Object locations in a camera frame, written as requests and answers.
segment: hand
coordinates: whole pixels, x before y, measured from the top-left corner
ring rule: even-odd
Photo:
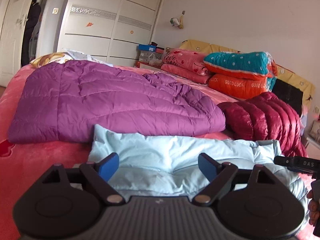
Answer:
[[[313,198],[313,192],[310,190],[307,194],[307,198]],[[308,205],[309,210],[309,224],[312,226],[315,226],[317,223],[317,220],[319,218],[320,212],[318,211],[319,202],[316,202],[314,199],[311,199]]]

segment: floor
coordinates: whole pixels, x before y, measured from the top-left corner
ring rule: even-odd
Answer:
[[[4,88],[4,87],[0,87],[0,98],[1,98],[1,96],[2,96],[2,94],[3,94],[3,92],[4,92],[4,90],[5,90],[5,88]]]

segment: white wardrobe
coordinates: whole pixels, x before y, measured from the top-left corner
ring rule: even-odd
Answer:
[[[74,49],[114,65],[134,66],[150,42],[161,0],[69,0],[58,51]]]

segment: pink pillow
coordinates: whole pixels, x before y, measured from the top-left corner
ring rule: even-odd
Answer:
[[[192,71],[199,76],[206,76],[209,70],[203,63],[204,53],[186,49],[175,49],[165,55],[163,62]]]
[[[170,64],[163,64],[161,67],[161,70],[167,71],[169,73],[184,77],[186,79],[189,79],[195,83],[199,84],[207,84],[209,82],[209,79],[212,77],[212,74],[206,75],[206,76],[199,76],[196,73],[186,70],[181,67],[177,67],[175,65]]]

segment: robotic arm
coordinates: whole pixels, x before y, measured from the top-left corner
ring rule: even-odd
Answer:
[[[198,166],[210,183],[191,202],[186,196],[132,196],[126,202],[108,184],[119,167],[116,153],[75,169],[54,164],[17,201],[13,218],[21,240],[259,240],[299,231],[303,206],[263,165],[240,170],[202,153]]]
[[[315,181],[311,182],[313,199],[319,203],[320,199],[320,160],[304,157],[281,157],[276,156],[274,163],[287,167],[290,171],[311,175]],[[318,219],[313,231],[315,236],[320,237],[320,219]]]

